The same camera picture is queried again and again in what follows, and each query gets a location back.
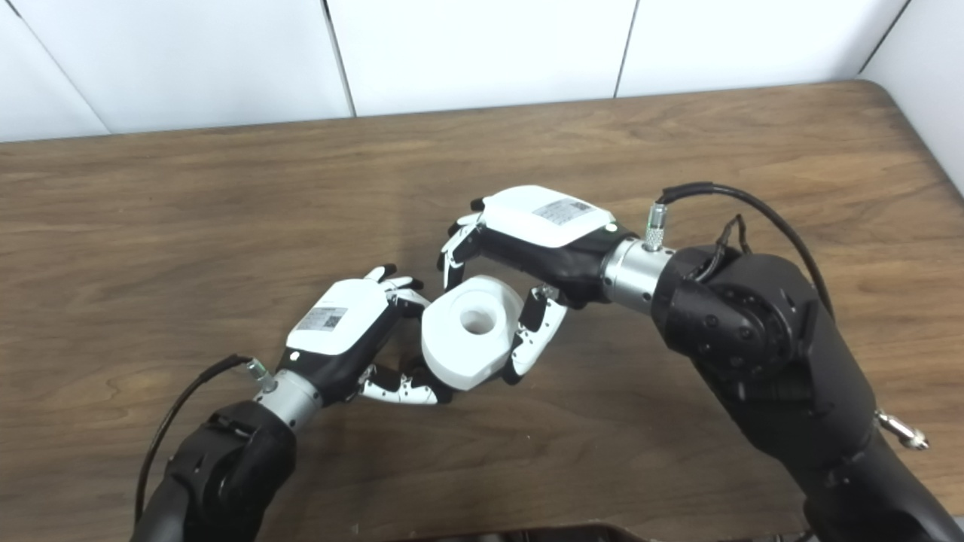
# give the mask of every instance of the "sticker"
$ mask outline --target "sticker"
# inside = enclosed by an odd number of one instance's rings
[[[315,307],[298,322],[295,331],[331,331],[346,312],[343,307]]]
[[[532,211],[532,214],[541,216],[556,226],[562,226],[574,218],[594,210],[596,208],[589,203],[583,203],[572,198],[563,198],[539,207]]]

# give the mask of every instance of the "white cylindrical object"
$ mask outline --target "white cylindrical object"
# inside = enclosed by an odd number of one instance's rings
[[[522,298],[506,283],[468,279],[422,315],[425,363],[448,386],[471,390],[505,365],[520,313]]]

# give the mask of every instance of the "cable connector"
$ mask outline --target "cable connector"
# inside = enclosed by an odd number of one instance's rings
[[[271,393],[278,387],[278,381],[275,377],[271,375],[271,372],[265,368],[264,364],[257,360],[257,358],[251,358],[247,364],[248,373],[254,378],[254,381],[261,387],[262,393]]]
[[[930,447],[924,432],[916,427],[911,427],[896,416],[891,416],[883,410],[877,409],[874,413],[880,426],[888,432],[897,435],[900,444],[910,449],[924,450]]]
[[[662,248],[668,212],[669,207],[665,203],[656,202],[650,207],[650,218],[646,221],[646,236],[643,239],[643,248],[648,252],[655,252]]]

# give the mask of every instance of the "black cable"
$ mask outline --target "black cable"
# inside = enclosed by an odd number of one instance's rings
[[[764,203],[762,200],[753,196],[749,192],[734,188],[732,186],[726,186],[723,184],[715,184],[712,182],[693,182],[689,184],[681,184],[680,186],[673,186],[671,188],[664,188],[663,195],[656,200],[657,203],[669,204],[683,198],[689,198],[691,196],[701,196],[706,194],[720,194],[723,196],[729,196],[744,202],[751,207],[760,211],[760,213],[765,216],[773,226],[776,226],[777,230],[780,231],[793,245],[796,252],[803,259],[803,264],[807,267],[807,272],[810,273],[810,279],[814,283],[814,288],[817,289],[817,296],[820,298],[820,302],[823,303],[823,307],[827,309],[830,313],[830,317],[834,318],[834,308],[830,303],[830,293],[827,291],[827,284],[823,281],[823,275],[820,274],[820,268],[817,267],[817,262],[814,260],[814,256],[810,254],[810,249],[800,238],[800,235],[790,226],[790,224],[784,220],[779,213],[773,210],[769,205]]]
[[[744,254],[751,254],[750,245],[746,242],[746,223],[743,222],[743,216],[738,214],[723,227],[723,232],[720,233],[720,236],[716,239],[716,250],[713,251],[713,258],[709,264],[702,268],[702,271],[693,276],[694,281],[701,283],[716,272],[716,268],[719,267],[720,263],[723,262],[723,257],[726,256],[726,249],[730,243],[730,233],[733,232],[734,225],[738,225],[739,227],[740,250],[743,251]]]
[[[201,384],[226,370],[246,364],[251,360],[251,358],[238,356],[237,354],[227,356],[220,362],[203,370],[201,374],[198,375],[198,378],[194,379],[194,382],[181,392],[181,395],[174,401],[174,404],[171,405],[171,410],[169,410],[168,414],[161,420],[161,425],[157,428],[153,440],[150,441],[150,446],[147,447],[147,456],[145,456],[144,464],[141,465],[141,472],[137,476],[137,491],[134,494],[134,525],[137,525],[137,522],[141,521],[141,515],[144,514],[144,493],[147,489],[147,475],[150,474],[150,464],[154,462],[157,449],[160,447],[161,441],[164,440],[164,435],[168,432],[168,428],[171,427],[171,422],[174,421],[174,417],[177,416],[177,411],[184,406],[184,403],[187,402],[191,393],[194,393]]]

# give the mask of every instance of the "wood grain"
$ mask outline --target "wood grain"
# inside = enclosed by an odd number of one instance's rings
[[[964,206],[893,102],[848,82],[0,146],[4,538],[126,539],[147,441],[203,367],[277,359],[331,282],[374,264],[437,296],[437,250],[472,198],[538,183],[641,228],[659,188],[702,179],[799,228],[880,403],[934,445],[901,456],[964,513]],[[713,198],[673,210],[677,247],[746,212]],[[755,250],[790,254],[747,214]],[[406,329],[382,359],[416,349]],[[207,385],[157,466],[253,394],[237,374]],[[261,540],[603,522],[696,541],[802,524],[789,477],[618,307],[572,313],[515,388],[336,406],[299,453]]]

